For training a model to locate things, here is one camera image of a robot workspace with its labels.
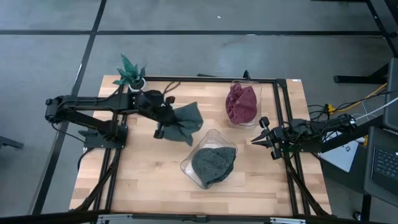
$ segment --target potted plant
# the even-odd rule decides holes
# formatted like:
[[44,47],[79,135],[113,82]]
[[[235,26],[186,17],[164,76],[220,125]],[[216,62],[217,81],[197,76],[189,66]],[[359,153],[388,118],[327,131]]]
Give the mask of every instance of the potted plant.
[[118,68],[119,74],[122,76],[120,80],[115,80],[113,84],[125,85],[128,84],[132,92],[140,91],[145,87],[145,67],[138,73],[137,64],[135,66],[127,59],[126,56],[121,54],[124,71]]

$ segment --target laptop keyboard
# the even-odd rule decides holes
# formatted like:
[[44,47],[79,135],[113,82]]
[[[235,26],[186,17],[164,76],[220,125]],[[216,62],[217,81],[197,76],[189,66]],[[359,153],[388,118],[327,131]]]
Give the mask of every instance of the laptop keyboard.
[[398,180],[398,155],[376,148],[374,171]]

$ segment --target green plant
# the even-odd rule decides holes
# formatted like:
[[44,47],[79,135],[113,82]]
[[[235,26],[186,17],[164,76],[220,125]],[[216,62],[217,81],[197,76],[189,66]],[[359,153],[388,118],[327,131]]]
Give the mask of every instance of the green plant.
[[118,68],[119,74],[122,76],[122,79],[120,80],[115,80],[113,84],[117,85],[137,85],[142,78],[145,77],[145,67],[141,69],[141,71],[138,73],[138,68],[137,64],[135,66],[132,65],[132,63],[127,59],[126,56],[123,54],[120,54],[122,57],[122,62],[124,66],[124,71],[120,68]]

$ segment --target fabric held by gripper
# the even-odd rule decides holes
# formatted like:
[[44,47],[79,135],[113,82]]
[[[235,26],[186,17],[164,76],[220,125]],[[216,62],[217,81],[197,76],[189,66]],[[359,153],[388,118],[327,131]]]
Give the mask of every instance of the fabric held by gripper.
[[223,181],[234,169],[236,149],[233,147],[202,148],[192,157],[192,168],[205,189]]
[[189,105],[174,109],[177,124],[164,126],[163,138],[171,141],[186,142],[192,146],[192,133],[197,132],[203,125],[203,119],[198,109],[198,103],[193,102]]
[[248,123],[257,115],[257,98],[253,87],[231,86],[225,101],[226,112],[233,124]]

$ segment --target gray cloth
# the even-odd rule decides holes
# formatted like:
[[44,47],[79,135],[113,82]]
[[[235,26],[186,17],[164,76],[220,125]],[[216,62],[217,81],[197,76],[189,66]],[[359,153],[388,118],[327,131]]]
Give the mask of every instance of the gray cloth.
[[236,149],[233,147],[203,148],[193,155],[192,168],[208,189],[211,184],[227,178],[234,169],[235,158]]
[[203,124],[198,103],[193,102],[177,108],[174,110],[174,114],[178,119],[178,125],[163,127],[164,138],[171,141],[186,142],[189,146],[192,146],[192,133],[199,131]]

